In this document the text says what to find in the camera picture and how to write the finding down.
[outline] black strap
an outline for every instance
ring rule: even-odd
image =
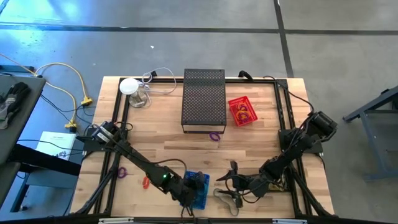
[[[238,77],[239,77],[239,78],[245,77],[245,78],[247,78],[250,82],[253,82],[253,81],[254,81],[253,78],[251,77],[251,75],[248,74],[248,72],[246,72],[246,71],[244,71],[244,70],[241,70],[241,71],[239,72]]]

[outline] white paper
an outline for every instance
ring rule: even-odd
[[[36,150],[51,156],[57,156],[61,159],[69,160],[69,155],[71,151],[70,149],[73,147],[75,138],[76,134],[54,133],[50,131],[43,131],[42,137],[40,138],[41,141],[51,142],[65,149],[61,149],[49,143],[39,142]]]

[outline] yellow cable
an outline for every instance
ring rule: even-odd
[[[40,68],[38,68],[38,69],[36,70],[36,73],[38,73],[39,70],[41,70],[41,69],[43,69],[43,68],[45,68],[45,67],[51,66],[51,65],[63,65],[63,66],[66,66],[66,67],[72,69],[72,70],[79,76],[80,82],[81,82],[81,87],[82,87],[82,89],[83,89],[83,94],[84,94],[85,97],[87,97],[86,89],[85,89],[85,83],[83,82],[83,78],[81,77],[80,72],[79,72],[78,70],[76,70],[75,68],[73,68],[72,66],[68,65],[68,64],[61,63],[61,62],[48,63],[48,64],[43,65],[43,66],[41,66]]]
[[[8,60],[10,60],[10,61],[12,61],[12,62],[14,62],[15,64],[17,64],[17,65],[20,66],[21,68],[25,69],[26,71],[30,72],[31,74],[33,74],[34,77],[36,77],[36,76],[38,75],[37,72],[38,72],[40,69],[42,69],[42,68],[44,68],[44,67],[46,67],[46,66],[52,65],[52,64],[56,64],[56,63],[51,63],[51,64],[43,65],[43,66],[41,66],[39,69],[37,69],[37,70],[36,70],[36,73],[35,73],[35,72],[30,71],[29,69],[27,69],[25,66],[21,65],[20,63],[16,62],[15,60],[13,60],[13,59],[11,59],[11,58],[5,56],[4,54],[0,53],[0,55],[3,56],[4,58],[6,58],[6,59],[8,59]],[[67,65],[67,64],[64,64],[64,65],[67,66],[67,67],[69,67],[69,68],[71,68],[72,70],[74,70],[74,71],[79,75],[80,80],[81,80],[81,83],[83,84],[83,80],[81,79],[80,73],[79,73],[77,70],[75,70],[72,66],[69,66],[69,65]],[[49,83],[49,82],[46,82],[46,84],[49,85],[49,86],[51,86],[52,88],[55,88],[55,89],[57,89],[57,90],[63,91],[64,93],[68,94],[68,95],[72,98],[72,101],[73,101],[73,116],[72,116],[72,119],[71,119],[69,122],[70,122],[70,124],[73,124],[73,125],[74,125],[75,116],[76,116],[76,100],[75,100],[75,97],[73,97],[72,94],[70,94],[68,91],[64,90],[63,88],[57,87],[57,86],[55,86],[55,85],[52,85],[52,84]]]

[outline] yellow power cord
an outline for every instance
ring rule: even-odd
[[[20,63],[16,62],[15,60],[13,60],[13,59],[11,59],[11,58],[9,58],[9,57],[7,57],[7,56],[5,56],[4,54],[0,53],[0,55],[3,56],[4,58],[6,58],[6,59],[8,59],[8,60],[10,60],[10,61],[12,61],[12,62],[14,62],[15,64],[17,64],[18,66],[20,66],[20,67],[23,68],[24,70],[30,72],[31,74],[33,74],[34,77],[37,77],[37,76],[38,76],[37,73],[39,72],[39,70],[41,70],[41,69],[43,69],[43,68],[45,68],[45,67],[51,66],[51,65],[63,65],[63,66],[66,66],[66,67],[72,69],[72,70],[79,76],[80,82],[81,82],[81,87],[82,87],[82,89],[83,89],[84,99],[83,99],[83,101],[81,102],[81,105],[85,105],[85,106],[86,106],[86,105],[89,105],[90,103],[93,102],[93,100],[92,100],[91,98],[89,98],[89,97],[87,96],[87,94],[86,94],[85,84],[84,84],[84,82],[83,82],[83,78],[81,77],[81,74],[78,72],[78,70],[76,70],[76,69],[73,68],[72,66],[70,66],[70,65],[68,65],[68,64],[65,64],[65,63],[54,62],[54,63],[49,63],[49,64],[46,64],[46,65],[43,65],[43,66],[41,66],[40,68],[38,68],[38,69],[36,70],[36,72],[32,72],[32,71],[30,71],[29,69],[27,69],[25,66],[21,65]],[[71,120],[69,120],[69,123],[65,125],[65,127],[66,127],[66,128],[70,128],[70,127],[76,127],[76,128],[77,128],[77,125],[76,125],[76,123],[75,123],[75,116],[76,116],[76,100],[75,100],[75,97],[73,97],[72,94],[70,94],[68,91],[64,90],[63,88],[57,87],[57,86],[55,86],[55,85],[52,85],[52,84],[49,83],[49,82],[46,82],[45,84],[47,84],[47,85],[49,85],[49,86],[51,86],[52,88],[55,88],[55,89],[57,89],[57,90],[63,91],[64,93],[68,94],[68,95],[72,98],[72,102],[73,102],[73,116],[72,116]]]

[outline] purple ring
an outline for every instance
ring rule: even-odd
[[[118,170],[118,178],[122,179],[127,176],[127,169],[124,167],[120,167]]]
[[[219,135],[218,133],[216,133],[216,132],[210,133],[209,136],[210,136],[211,140],[213,140],[213,141],[219,141],[219,140],[221,140],[220,135]]]
[[[247,111],[248,108],[247,108],[247,106],[241,105],[241,107],[239,108],[239,110]]]
[[[247,113],[240,113],[240,114],[238,114],[238,119],[239,119],[240,121],[242,121],[242,122],[245,122],[245,121],[247,121],[247,120],[249,119],[249,114],[247,114]]]

